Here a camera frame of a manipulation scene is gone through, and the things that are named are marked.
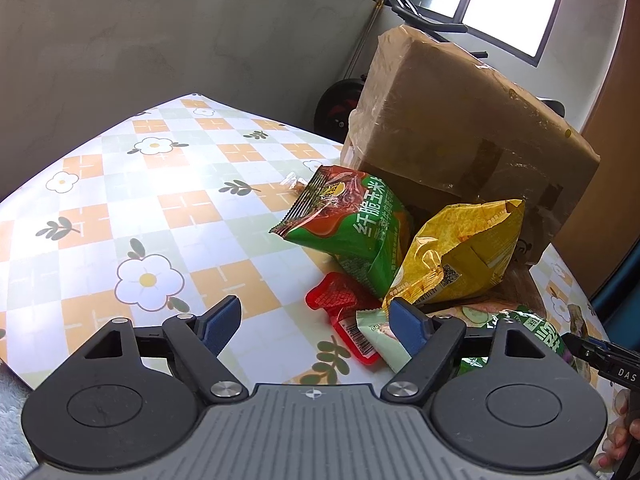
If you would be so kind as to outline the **person right hand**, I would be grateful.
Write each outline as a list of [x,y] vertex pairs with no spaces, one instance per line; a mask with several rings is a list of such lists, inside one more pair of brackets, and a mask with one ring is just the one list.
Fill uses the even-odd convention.
[[630,398],[629,390],[620,390],[614,400],[617,418],[610,423],[602,444],[602,453],[594,458],[597,470],[610,470],[620,462],[628,452],[633,440],[639,440],[639,419],[628,422],[626,415]]

